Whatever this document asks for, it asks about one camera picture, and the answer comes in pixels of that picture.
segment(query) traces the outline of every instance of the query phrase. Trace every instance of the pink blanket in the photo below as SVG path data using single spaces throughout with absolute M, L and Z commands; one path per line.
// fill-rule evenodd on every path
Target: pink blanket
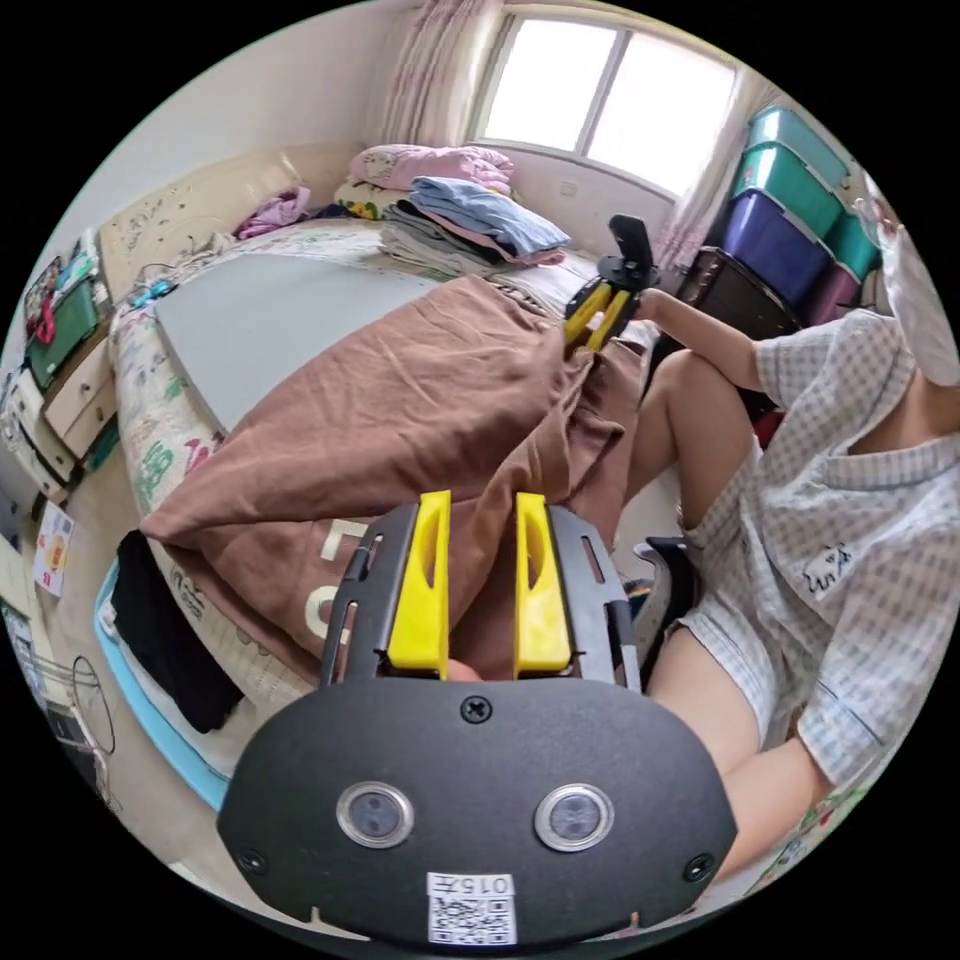
M 509 195 L 512 173 L 509 157 L 485 147 L 391 143 L 370 147 L 350 161 L 351 176 L 386 190 L 412 190 L 414 177 L 450 177 Z

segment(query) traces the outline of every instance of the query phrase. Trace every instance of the curtain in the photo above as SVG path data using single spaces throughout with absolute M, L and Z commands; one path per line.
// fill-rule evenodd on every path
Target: curtain
M 402 40 L 385 106 L 367 136 L 371 145 L 464 142 L 502 12 L 502 0 L 423 3 Z
M 781 98 L 779 87 L 749 67 L 738 66 L 713 152 L 697 182 L 677 201 L 654 243 L 661 270 L 684 271 L 693 263 L 737 175 L 750 119 Z

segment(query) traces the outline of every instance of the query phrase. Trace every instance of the screw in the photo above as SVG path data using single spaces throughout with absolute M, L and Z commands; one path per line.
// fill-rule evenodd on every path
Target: screw
M 256 850 L 241 850 L 237 854 L 237 866 L 244 873 L 263 876 L 267 872 L 267 861 Z
M 713 864 L 714 858 L 709 853 L 701 853 L 683 868 L 683 879 L 687 883 L 702 883 L 713 870 Z
M 493 715 L 493 704 L 486 697 L 467 697 L 460 704 L 460 716 L 467 723 L 486 723 Z

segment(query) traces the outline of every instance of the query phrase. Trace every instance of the stack of clothes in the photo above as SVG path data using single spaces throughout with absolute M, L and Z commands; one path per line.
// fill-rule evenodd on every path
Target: stack of clothes
M 422 147 L 388 143 L 350 161 L 350 176 L 319 216 L 382 220 L 384 210 L 407 200 L 417 177 L 453 177 L 512 196 L 510 158 L 488 147 Z
M 384 253 L 450 276 L 561 263 L 559 227 L 470 180 L 416 177 L 410 196 L 383 212 Z

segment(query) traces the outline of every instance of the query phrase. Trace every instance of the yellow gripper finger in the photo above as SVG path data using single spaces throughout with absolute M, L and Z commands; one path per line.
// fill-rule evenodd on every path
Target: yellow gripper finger
M 546 501 L 517 494 L 517 596 L 514 678 L 560 673 L 573 649 Z
M 597 351 L 603 347 L 604 340 L 607 339 L 607 334 L 610 332 L 610 329 L 617 322 L 617 317 L 620 316 L 620 311 L 627 305 L 627 301 L 630 299 L 631 293 L 629 290 L 621 290 L 614 298 L 613 302 L 607 307 L 606 313 L 603 315 L 603 320 L 600 325 L 590 334 L 590 339 L 587 341 L 587 349 Z
M 397 671 L 436 673 L 449 661 L 450 491 L 425 493 L 410 540 L 387 660 Z
M 611 292 L 609 283 L 598 283 L 576 313 L 567 320 L 563 327 L 564 342 L 567 346 L 570 346 L 587 329 L 587 324 L 606 307 Z

